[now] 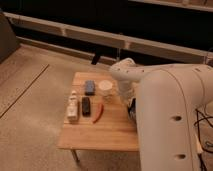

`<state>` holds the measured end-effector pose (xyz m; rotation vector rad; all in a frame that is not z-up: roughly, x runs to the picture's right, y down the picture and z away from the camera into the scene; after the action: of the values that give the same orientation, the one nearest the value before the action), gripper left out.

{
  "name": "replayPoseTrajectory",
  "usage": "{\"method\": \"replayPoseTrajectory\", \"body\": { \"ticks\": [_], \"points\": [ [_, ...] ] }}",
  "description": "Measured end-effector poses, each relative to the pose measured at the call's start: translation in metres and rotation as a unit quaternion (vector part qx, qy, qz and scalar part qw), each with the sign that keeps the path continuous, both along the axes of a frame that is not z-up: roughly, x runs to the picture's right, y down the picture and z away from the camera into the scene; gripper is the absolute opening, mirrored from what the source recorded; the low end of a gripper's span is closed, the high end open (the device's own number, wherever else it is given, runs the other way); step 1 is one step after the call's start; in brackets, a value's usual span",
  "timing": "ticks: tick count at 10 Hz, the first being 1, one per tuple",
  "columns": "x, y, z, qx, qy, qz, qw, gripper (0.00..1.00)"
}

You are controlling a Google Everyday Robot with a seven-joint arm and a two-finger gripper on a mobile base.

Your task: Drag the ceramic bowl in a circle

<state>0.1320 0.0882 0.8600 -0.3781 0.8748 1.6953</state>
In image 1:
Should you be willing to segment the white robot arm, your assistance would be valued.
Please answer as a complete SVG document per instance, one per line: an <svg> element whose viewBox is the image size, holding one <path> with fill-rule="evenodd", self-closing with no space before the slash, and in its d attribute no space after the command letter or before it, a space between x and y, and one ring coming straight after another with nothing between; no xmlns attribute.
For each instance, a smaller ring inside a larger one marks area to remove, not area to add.
<svg viewBox="0 0 213 171"><path fill-rule="evenodd" d="M123 99L136 97L141 171L200 171L195 110L213 101L213 67L126 58L109 72Z"/></svg>

